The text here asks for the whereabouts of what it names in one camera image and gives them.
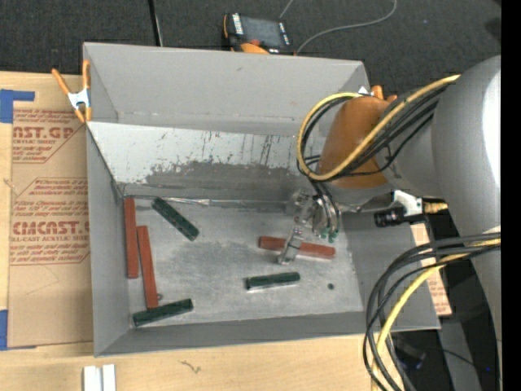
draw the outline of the blue tape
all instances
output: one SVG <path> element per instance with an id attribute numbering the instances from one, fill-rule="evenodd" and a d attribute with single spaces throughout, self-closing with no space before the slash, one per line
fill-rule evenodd
<path id="1" fill-rule="evenodd" d="M 15 101 L 34 101 L 34 91 L 0 90 L 0 123 L 13 122 Z"/>
<path id="2" fill-rule="evenodd" d="M 0 350 L 7 350 L 7 310 L 0 311 Z"/>

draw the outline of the gray carpet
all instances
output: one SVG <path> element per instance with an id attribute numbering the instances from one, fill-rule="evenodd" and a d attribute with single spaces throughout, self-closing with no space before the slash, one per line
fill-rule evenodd
<path id="1" fill-rule="evenodd" d="M 155 0 L 166 46 L 219 49 L 227 11 L 277 19 L 288 0 Z M 306 55 L 365 62 L 371 84 L 405 92 L 501 52 L 501 0 L 398 0 L 389 20 L 332 33 Z M 392 0 L 295 0 L 296 45 L 385 15 Z M 0 0 L 0 69 L 78 73 L 83 41 L 153 45 L 147 0 Z"/>

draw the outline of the red stick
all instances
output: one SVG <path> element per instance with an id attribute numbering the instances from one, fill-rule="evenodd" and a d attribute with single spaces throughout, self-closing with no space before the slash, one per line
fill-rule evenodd
<path id="1" fill-rule="evenodd" d="M 134 199 L 126 198 L 125 211 L 125 238 L 127 250 L 127 277 L 139 276 L 138 234 L 136 232 L 136 206 Z"/>
<path id="2" fill-rule="evenodd" d="M 274 238 L 271 236 L 261 236 L 259 238 L 259 248 L 268 249 L 269 251 L 281 252 L 284 249 L 286 240 L 283 238 Z M 307 244 L 302 243 L 299 249 L 299 254 L 308 257 L 320 257 L 323 259 L 333 259 L 336 250 L 331 246 L 324 246 L 321 244 Z"/>
<path id="3" fill-rule="evenodd" d="M 152 264 L 152 251 L 148 227 L 138 226 L 139 257 L 141 258 L 141 271 L 143 273 L 143 287 L 145 288 L 145 301 L 148 309 L 154 309 L 159 305 L 157 288 L 155 286 L 154 265 Z"/>

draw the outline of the dark green block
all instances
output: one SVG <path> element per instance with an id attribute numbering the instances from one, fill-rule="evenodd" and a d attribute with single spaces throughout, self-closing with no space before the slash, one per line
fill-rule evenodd
<path id="1" fill-rule="evenodd" d="M 157 322 L 158 320 L 166 319 L 167 317 L 178 316 L 179 314 L 188 313 L 194 309 L 192 300 L 176 301 L 175 303 L 165 304 L 161 307 L 156 307 L 151 310 L 140 311 L 132 316 L 134 325 L 136 327 L 143 324 Z"/>
<path id="2" fill-rule="evenodd" d="M 194 240 L 199 235 L 199 230 L 188 222 L 174 207 L 157 197 L 152 202 L 152 208 L 163 216 L 167 222 L 178 229 L 187 239 Z"/>
<path id="3" fill-rule="evenodd" d="M 246 278 L 246 288 L 249 290 L 259 290 L 271 287 L 281 287 L 291 285 L 300 281 L 298 272 L 285 272 L 283 274 L 261 275 L 258 277 Z"/>

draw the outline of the yellow cable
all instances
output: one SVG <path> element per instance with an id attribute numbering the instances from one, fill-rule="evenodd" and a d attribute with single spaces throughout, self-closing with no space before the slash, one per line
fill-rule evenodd
<path id="1" fill-rule="evenodd" d="M 391 332 L 391 327 L 394 324 L 396 318 L 398 317 L 398 314 L 400 313 L 405 303 L 409 300 L 410 296 L 412 296 L 413 293 L 418 289 L 418 287 L 432 274 L 446 266 L 447 262 L 459 259 L 461 257 L 465 257 L 467 255 L 468 253 L 459 253 L 457 255 L 450 255 L 448 257 L 444 257 L 440 259 L 440 264 L 438 266 L 434 266 L 432 268 L 424 270 L 418 277 L 416 277 L 416 279 L 414 279 L 414 281 L 401 294 L 396 304 L 392 307 L 391 313 L 389 313 L 387 320 L 385 321 L 385 324 L 383 325 L 382 330 L 380 331 L 378 341 L 376 343 L 376 350 L 378 354 L 382 353 L 383 347 L 385 346 L 385 340 Z M 375 375 L 378 375 L 378 367 L 376 366 L 375 361 L 373 361 L 371 369 Z M 371 391 L 378 391 L 378 385 L 374 381 L 372 381 Z"/>
<path id="2" fill-rule="evenodd" d="M 360 94 L 354 94 L 354 93 L 338 93 L 333 94 L 330 97 L 327 97 L 323 99 L 322 101 L 318 102 L 311 111 L 307 114 L 307 116 L 304 118 L 302 125 L 300 126 L 299 134 L 297 137 L 297 160 L 299 161 L 300 167 L 303 170 L 303 172 L 311 177 L 311 179 L 316 181 L 326 181 L 330 178 L 335 177 L 349 164 L 351 164 L 360 154 L 361 152 L 371 144 L 376 134 L 382 130 L 382 128 L 391 121 L 391 119 L 400 112 L 408 103 L 413 102 L 415 99 L 419 99 L 426 93 L 433 91 L 441 86 L 444 86 L 445 84 L 448 84 L 450 82 L 456 81 L 459 78 L 459 75 L 453 75 L 451 77 L 442 78 L 441 80 L 435 81 L 428 86 L 425 86 L 421 88 L 420 90 L 412 93 L 409 97 L 407 97 L 404 101 L 398 103 L 374 128 L 369 132 L 369 134 L 364 138 L 364 140 L 361 142 L 360 145 L 357 146 L 357 148 L 337 167 L 335 167 L 333 170 L 325 173 L 325 174 L 316 174 L 314 173 L 306 164 L 304 161 L 304 157 L 301 152 L 302 147 L 302 136 L 304 134 L 305 128 L 308 125 L 311 118 L 314 116 L 316 111 L 322 107 L 324 104 L 329 103 L 331 100 L 339 99 L 344 96 L 352 96 L 353 98 L 355 96 L 360 96 Z"/>

